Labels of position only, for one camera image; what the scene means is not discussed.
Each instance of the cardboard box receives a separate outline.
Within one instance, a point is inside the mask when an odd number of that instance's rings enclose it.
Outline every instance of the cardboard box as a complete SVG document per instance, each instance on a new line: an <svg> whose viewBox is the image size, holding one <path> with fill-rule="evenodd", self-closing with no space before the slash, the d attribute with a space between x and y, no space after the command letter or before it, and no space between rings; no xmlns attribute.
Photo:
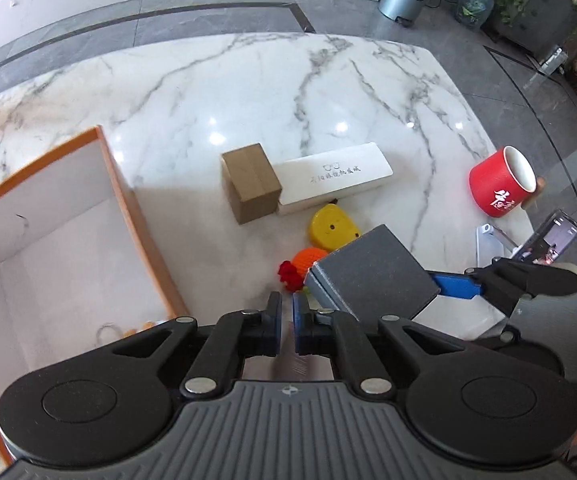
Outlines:
<svg viewBox="0 0 577 480"><path fill-rule="evenodd" d="M102 130L0 184L0 396L92 350L98 329L188 316ZM11 456L0 435L0 453Z"/></svg>
<svg viewBox="0 0 577 480"><path fill-rule="evenodd" d="M273 166L281 215L381 186L393 174L375 142L294 158Z"/></svg>
<svg viewBox="0 0 577 480"><path fill-rule="evenodd" d="M222 178L239 224L275 213L282 188L262 146L222 154Z"/></svg>

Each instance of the white rectangular box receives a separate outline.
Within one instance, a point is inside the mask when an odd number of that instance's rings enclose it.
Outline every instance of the white rectangular box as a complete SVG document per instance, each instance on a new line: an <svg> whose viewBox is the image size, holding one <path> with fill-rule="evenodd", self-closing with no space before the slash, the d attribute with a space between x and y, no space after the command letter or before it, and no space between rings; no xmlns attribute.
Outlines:
<svg viewBox="0 0 577 480"><path fill-rule="evenodd" d="M393 174L375 142L294 158L273 169L282 185L281 215L381 186Z"/></svg>

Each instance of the phone screen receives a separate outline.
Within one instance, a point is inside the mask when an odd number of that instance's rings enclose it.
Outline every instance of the phone screen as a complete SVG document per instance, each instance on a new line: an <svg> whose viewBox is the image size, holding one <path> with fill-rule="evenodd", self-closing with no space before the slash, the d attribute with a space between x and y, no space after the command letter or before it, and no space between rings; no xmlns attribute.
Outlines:
<svg viewBox="0 0 577 480"><path fill-rule="evenodd" d="M513 255L528 264L550 265L577 236L577 225L562 211L556 211Z"/></svg>

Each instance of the open box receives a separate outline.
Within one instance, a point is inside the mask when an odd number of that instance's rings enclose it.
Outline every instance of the open box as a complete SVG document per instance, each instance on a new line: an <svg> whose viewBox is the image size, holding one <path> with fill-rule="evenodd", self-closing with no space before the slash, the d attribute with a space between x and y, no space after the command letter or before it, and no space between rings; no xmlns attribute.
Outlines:
<svg viewBox="0 0 577 480"><path fill-rule="evenodd" d="M99 127L0 184L0 396L97 344L188 315ZM0 454L10 456L0 436Z"/></svg>

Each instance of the red knitted flower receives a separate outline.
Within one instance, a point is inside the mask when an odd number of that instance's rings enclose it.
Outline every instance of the red knitted flower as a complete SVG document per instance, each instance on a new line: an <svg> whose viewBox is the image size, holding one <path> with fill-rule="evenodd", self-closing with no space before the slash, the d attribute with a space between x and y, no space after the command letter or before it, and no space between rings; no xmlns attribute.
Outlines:
<svg viewBox="0 0 577 480"><path fill-rule="evenodd" d="M302 276L297 273L297 268L290 261L284 261L280 264L278 269L280 275L280 282L284 283L284 287L289 292L297 292L304 288L304 280Z"/></svg>

